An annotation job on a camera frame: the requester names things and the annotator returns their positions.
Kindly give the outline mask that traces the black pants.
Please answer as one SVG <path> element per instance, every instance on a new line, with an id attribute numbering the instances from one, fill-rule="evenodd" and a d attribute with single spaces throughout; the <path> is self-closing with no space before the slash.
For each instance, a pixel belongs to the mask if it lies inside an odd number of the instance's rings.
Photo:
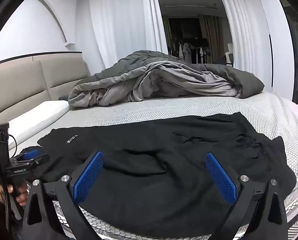
<path id="1" fill-rule="evenodd" d="M 282 138 L 256 132 L 240 113 L 60 128 L 38 145 L 50 160 L 34 178 L 47 183 L 102 152 L 103 169 L 82 208 L 150 237 L 209 235 L 222 222 L 230 206 L 205 168 L 208 153 L 253 181 L 275 179 L 282 197 L 296 185 Z"/>

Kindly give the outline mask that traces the white pillow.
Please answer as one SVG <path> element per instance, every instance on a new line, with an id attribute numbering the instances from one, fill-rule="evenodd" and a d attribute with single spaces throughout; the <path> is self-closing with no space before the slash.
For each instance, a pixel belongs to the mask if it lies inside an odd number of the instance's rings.
<path id="1" fill-rule="evenodd" d="M 69 103 L 65 100 L 45 101 L 26 113 L 10 120 L 9 134 L 14 137 L 10 139 L 8 148 L 11 150 L 25 140 L 33 137 L 46 127 L 60 119 L 70 110 Z"/>

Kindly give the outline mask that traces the beige upholstered headboard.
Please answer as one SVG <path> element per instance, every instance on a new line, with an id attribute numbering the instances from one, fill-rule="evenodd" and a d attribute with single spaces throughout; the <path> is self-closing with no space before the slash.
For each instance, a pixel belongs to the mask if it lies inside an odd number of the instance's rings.
<path id="1" fill-rule="evenodd" d="M 56 51 L 0 61 L 0 122 L 58 100 L 90 72 L 80 51 Z"/>

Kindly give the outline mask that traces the white mattress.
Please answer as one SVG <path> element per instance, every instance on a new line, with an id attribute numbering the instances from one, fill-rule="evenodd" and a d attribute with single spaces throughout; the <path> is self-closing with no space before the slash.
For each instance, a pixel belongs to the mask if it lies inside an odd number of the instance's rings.
<path id="1" fill-rule="evenodd" d="M 288 220 L 292 220 L 298 214 L 298 105 L 269 92 L 247 99 L 195 96 L 151 99 L 69 111 L 50 126 L 20 143 L 18 151 L 36 146 L 40 138 L 56 128 L 109 126 L 186 115 L 209 116 L 236 112 L 243 114 L 257 132 L 270 139 L 277 136 L 283 138 L 287 163 L 297 178 L 295 188 L 284 202 Z"/>

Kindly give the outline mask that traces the grey crumpled duvet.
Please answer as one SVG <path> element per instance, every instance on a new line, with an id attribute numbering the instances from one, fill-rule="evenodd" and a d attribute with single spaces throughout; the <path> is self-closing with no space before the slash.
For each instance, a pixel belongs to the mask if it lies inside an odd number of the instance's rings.
<path id="1" fill-rule="evenodd" d="M 74 85 L 72 108 L 140 102 L 155 97 L 249 98 L 265 85 L 252 73 L 223 64 L 192 64 L 158 51 L 139 50 Z"/>

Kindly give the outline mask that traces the hanging clothes in closet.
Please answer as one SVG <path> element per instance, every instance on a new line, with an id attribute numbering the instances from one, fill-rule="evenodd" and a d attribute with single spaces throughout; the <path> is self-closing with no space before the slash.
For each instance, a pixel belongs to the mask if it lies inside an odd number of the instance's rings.
<path id="1" fill-rule="evenodd" d="M 174 38 L 171 55 L 192 64 L 212 63 L 210 45 L 206 38 Z"/>

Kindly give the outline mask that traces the white curtain left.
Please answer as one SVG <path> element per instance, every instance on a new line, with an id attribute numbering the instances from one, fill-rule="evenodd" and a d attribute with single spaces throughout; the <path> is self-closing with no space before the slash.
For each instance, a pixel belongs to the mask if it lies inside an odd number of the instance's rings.
<path id="1" fill-rule="evenodd" d="M 89 6 L 105 68 L 138 50 L 168 52 L 158 0 L 89 0 Z"/>

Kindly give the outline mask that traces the white curtain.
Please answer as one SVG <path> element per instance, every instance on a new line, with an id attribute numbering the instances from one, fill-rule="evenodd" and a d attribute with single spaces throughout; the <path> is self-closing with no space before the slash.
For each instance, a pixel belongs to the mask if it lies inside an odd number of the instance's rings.
<path id="1" fill-rule="evenodd" d="M 234 68 L 253 73 L 272 91 L 270 32 L 260 0 L 222 0 L 228 18 Z"/>
<path id="2" fill-rule="evenodd" d="M 89 6 L 105 68 L 138 50 L 168 52 L 158 0 L 89 0 Z"/>

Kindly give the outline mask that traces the white curtain right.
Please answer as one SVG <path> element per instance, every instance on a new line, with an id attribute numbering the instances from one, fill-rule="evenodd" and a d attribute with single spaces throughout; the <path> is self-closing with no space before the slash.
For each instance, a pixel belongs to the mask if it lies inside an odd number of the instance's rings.
<path id="1" fill-rule="evenodd" d="M 253 73 L 272 91 L 270 32 L 260 0 L 222 0 L 228 18 L 234 68 Z"/>

